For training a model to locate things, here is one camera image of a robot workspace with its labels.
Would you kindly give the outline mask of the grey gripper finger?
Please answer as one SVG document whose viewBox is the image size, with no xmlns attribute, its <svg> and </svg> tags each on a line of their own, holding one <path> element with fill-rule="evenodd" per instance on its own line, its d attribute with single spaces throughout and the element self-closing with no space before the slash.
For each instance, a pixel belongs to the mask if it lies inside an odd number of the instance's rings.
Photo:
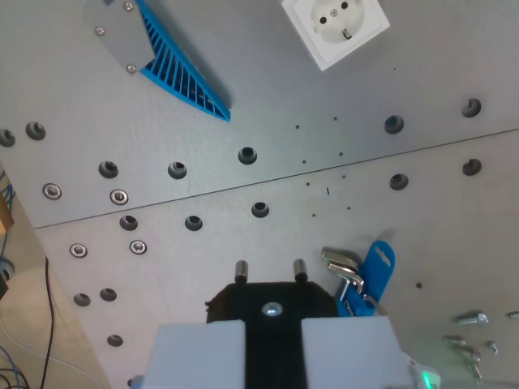
<svg viewBox="0 0 519 389">
<path fill-rule="evenodd" d="M 408 362 L 388 317 L 306 318 L 309 388 L 411 388 Z"/>
<path fill-rule="evenodd" d="M 145 388 L 244 388 L 246 325 L 241 320 L 159 328 Z"/>
</svg>

